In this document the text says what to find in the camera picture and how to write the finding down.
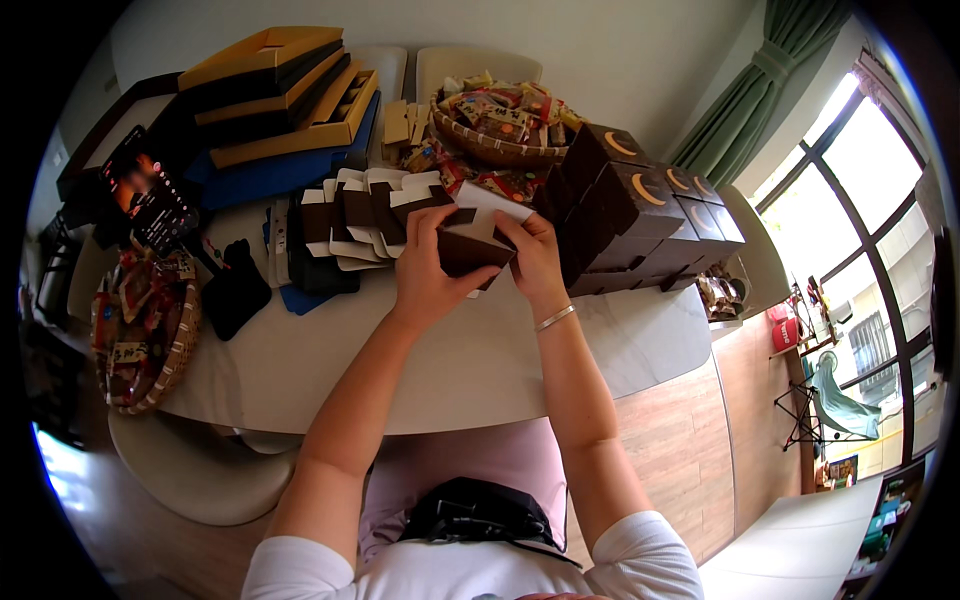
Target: window frame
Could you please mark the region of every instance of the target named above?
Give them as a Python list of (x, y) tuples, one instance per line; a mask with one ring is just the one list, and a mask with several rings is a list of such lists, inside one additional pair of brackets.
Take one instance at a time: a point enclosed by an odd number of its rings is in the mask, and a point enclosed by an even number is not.
[[(910, 361), (914, 356), (923, 351), (923, 349), (926, 347), (926, 344), (929, 344), (930, 328), (928, 326), (913, 339), (906, 339), (905, 330), (903, 328), (903, 318), (900, 314), (900, 306), (897, 303), (897, 295), (894, 292), (893, 283), (890, 280), (890, 274), (887, 272), (886, 266), (883, 264), (883, 259), (880, 256), (880, 252), (876, 245), (887, 233), (891, 231), (891, 229), (897, 226), (897, 223), (900, 222), (900, 219), (902, 219), (906, 212), (916, 203), (916, 196), (914, 191), (910, 190), (910, 193), (907, 194), (906, 198), (904, 198), (897, 208), (894, 209), (894, 212), (883, 222), (883, 224), (877, 228), (874, 233), (870, 233), (870, 231), (867, 229), (867, 226), (864, 224), (863, 218), (857, 211), (856, 206), (853, 204), (850, 195), (844, 189), (843, 185), (840, 184), (840, 180), (836, 177), (836, 175), (834, 175), (833, 171), (829, 168), (829, 165), (827, 165), (827, 162), (824, 160), (824, 153), (829, 149), (837, 135), (840, 134), (840, 131), (846, 127), (851, 117), (853, 117), (853, 114), (860, 107), (860, 104), (863, 102), (864, 98), (866, 98), (866, 96), (863, 94), (863, 92), (861, 92), (859, 89), (855, 89), (851, 94), (850, 99), (840, 110), (840, 112), (837, 113), (837, 116), (833, 119), (833, 122), (830, 123), (824, 132), (820, 134), (820, 137), (812, 146), (808, 145), (801, 138), (798, 145), (804, 151), (804, 156), (800, 159), (800, 161), (797, 162), (796, 165), (794, 165), (792, 169), (790, 169), (783, 180), (777, 183), (777, 185), (770, 190), (770, 193), (767, 194), (763, 200), (757, 203), (755, 210), (757, 214), (762, 216), (763, 213), (766, 212), (766, 210), (770, 208), (770, 206), (772, 206), (774, 202), (780, 198), (780, 196), (783, 195), (783, 192), (785, 192), (787, 188), (789, 188), (790, 185), (792, 185), (794, 181), (800, 177), (800, 175), (804, 172), (804, 169), (812, 164), (820, 173), (821, 177), (823, 177), (827, 182), (827, 185), (829, 185), (837, 200), (840, 202), (840, 205), (843, 207), (844, 212), (846, 212), (848, 218), (850, 218), (850, 221), (853, 225), (853, 230), (860, 239), (859, 248), (851, 252), (850, 255), (842, 259), (835, 267), (827, 271), (825, 274), (810, 275), (817, 277), (820, 284), (823, 285), (850, 266), (851, 263), (859, 258), (864, 252), (867, 254), (867, 258), (870, 260), (870, 266), (873, 268), (874, 275), (876, 276), (876, 285), (880, 291), (881, 297), (883, 298), (883, 305), (890, 320), (890, 329), (894, 337), (894, 354), (892, 357), (883, 361), (881, 364), (870, 369), (869, 371), (858, 375), (851, 381), (844, 382), (840, 385), (840, 389), (846, 390), (854, 385), (857, 385), (861, 381), (865, 381), (872, 375), (881, 372), (883, 369), (888, 369), (894, 364), (898, 366), (900, 396), (903, 400), (903, 446), (901, 449), (900, 466), (897, 468), (903, 468), (912, 463), (914, 460), (914, 402), (916, 398), (914, 398), (913, 394), (913, 369)], [(917, 146), (913, 143), (913, 140), (906, 135), (904, 128), (900, 125), (900, 123), (897, 122), (895, 113), (886, 108), (882, 102), (879, 105), (879, 108), (883, 116), (894, 128), (894, 131), (896, 131), (900, 136), (900, 139), (903, 140), (903, 143), (909, 149), (910, 154), (913, 155), (922, 171), (926, 167), (926, 161), (924, 161), (920, 152), (918, 152)]]

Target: bracelet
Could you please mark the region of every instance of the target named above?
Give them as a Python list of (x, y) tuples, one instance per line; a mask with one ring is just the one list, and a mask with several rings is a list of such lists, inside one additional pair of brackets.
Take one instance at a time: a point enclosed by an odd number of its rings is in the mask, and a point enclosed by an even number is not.
[(546, 329), (546, 328), (549, 327), (550, 325), (556, 323), (557, 321), (559, 321), (559, 320), (562, 319), (563, 317), (569, 315), (570, 313), (572, 313), (572, 312), (575, 311), (576, 309), (577, 309), (576, 306), (574, 306), (573, 304), (570, 304), (570, 305), (569, 305), (567, 308), (565, 308), (564, 310), (560, 311), (560, 312), (557, 313), (556, 315), (548, 318), (548, 319), (547, 319), (546, 321), (544, 321), (543, 323), (541, 323), (541, 324), (537, 325), (536, 327), (534, 327), (534, 333), (540, 333), (541, 331), (543, 331), (544, 329)]

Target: curtain tie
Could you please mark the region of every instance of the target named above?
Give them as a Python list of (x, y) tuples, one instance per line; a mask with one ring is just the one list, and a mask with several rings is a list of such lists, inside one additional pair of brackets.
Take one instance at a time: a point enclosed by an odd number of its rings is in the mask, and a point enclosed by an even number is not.
[(793, 57), (769, 39), (763, 40), (763, 45), (754, 52), (750, 62), (760, 67), (777, 87), (783, 87), (786, 78), (797, 67)]

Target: wooden floor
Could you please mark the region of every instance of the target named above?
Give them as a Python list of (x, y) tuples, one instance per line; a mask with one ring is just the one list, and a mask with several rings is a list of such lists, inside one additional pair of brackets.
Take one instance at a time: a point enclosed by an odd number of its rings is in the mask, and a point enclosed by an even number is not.
[[(769, 338), (766, 322), (748, 322), (715, 345), (730, 405), (733, 453), (712, 358), (693, 372), (617, 402), (622, 440), (637, 475), (698, 563), (778, 496), (799, 492), (796, 453), (780, 452), (790, 423), (771, 408), (773, 391), (779, 385), (785, 389), (786, 375), (776, 364), (768, 368)], [(60, 464), (72, 467), (52, 474), (94, 563), (111, 581), (159, 577), (198, 598), (236, 598), (269, 516), (218, 528), (170, 513), (117, 457), (103, 401), (92, 393), (85, 396), (79, 419), (90, 451), (67, 452), (71, 456)], [(46, 446), (63, 454), (57, 444)], [(568, 554), (589, 565), (572, 512), (568, 536)]]

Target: woven basket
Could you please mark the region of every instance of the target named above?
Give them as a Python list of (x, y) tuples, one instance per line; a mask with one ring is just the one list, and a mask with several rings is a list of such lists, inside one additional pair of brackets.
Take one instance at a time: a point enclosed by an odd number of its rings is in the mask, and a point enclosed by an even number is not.
[[(170, 355), (167, 356), (163, 369), (160, 370), (160, 376), (154, 383), (154, 388), (134, 406), (114, 405), (121, 415), (140, 415), (154, 410), (167, 393), (177, 385), (183, 370), (186, 369), (187, 361), (190, 360), (190, 353), (197, 345), (202, 316), (200, 293), (197, 291), (197, 282), (194, 280), (187, 283), (183, 313), (180, 316), (180, 329), (170, 348)], [(99, 353), (97, 354), (97, 380), (100, 382), (101, 393), (104, 398), (107, 398), (107, 358)]]
[(471, 156), (494, 166), (508, 169), (545, 169), (560, 162), (566, 146), (542, 147), (505, 142), (464, 127), (437, 107), (437, 94), (430, 96), (430, 112), (437, 131)]

